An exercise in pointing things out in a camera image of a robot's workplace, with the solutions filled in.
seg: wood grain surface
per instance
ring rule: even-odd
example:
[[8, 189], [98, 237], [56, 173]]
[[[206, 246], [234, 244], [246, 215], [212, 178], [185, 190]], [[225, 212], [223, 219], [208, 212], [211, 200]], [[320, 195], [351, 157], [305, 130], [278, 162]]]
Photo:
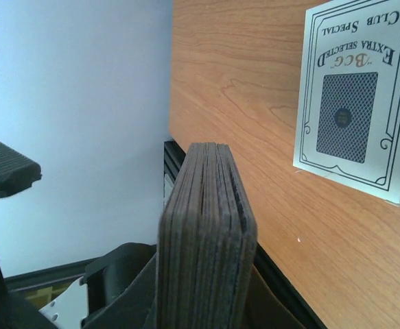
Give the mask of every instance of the wood grain surface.
[[400, 328], [400, 208], [292, 166], [318, 3], [174, 0], [170, 132], [231, 146], [260, 244], [328, 328]]

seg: white card box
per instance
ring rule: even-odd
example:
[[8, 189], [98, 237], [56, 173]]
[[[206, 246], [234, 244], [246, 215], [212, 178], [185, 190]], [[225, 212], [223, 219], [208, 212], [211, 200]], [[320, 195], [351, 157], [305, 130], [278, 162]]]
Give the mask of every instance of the white card box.
[[400, 204], [400, 0], [307, 11], [294, 166]]

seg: white wall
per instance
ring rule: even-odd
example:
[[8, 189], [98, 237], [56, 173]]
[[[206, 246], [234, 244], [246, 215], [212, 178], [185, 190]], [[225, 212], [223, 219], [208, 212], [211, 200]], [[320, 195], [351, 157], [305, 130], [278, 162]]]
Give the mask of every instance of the white wall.
[[171, 0], [0, 0], [0, 141], [43, 178], [0, 199], [5, 277], [154, 243]]

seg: stack of playing cards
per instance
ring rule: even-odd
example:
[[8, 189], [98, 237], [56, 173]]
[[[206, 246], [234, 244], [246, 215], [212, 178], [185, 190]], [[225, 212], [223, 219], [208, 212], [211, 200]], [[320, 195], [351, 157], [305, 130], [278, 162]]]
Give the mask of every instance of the stack of playing cards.
[[239, 328], [256, 246], [229, 147], [192, 144], [159, 226], [157, 328]]

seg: wooden table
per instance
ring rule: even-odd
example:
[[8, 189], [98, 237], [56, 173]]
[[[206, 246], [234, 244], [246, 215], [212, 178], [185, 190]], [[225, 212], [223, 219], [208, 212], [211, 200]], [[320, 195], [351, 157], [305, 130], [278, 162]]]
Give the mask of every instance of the wooden table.
[[328, 328], [400, 328], [400, 208], [292, 166], [318, 3], [174, 0], [170, 132], [231, 146], [260, 244]]

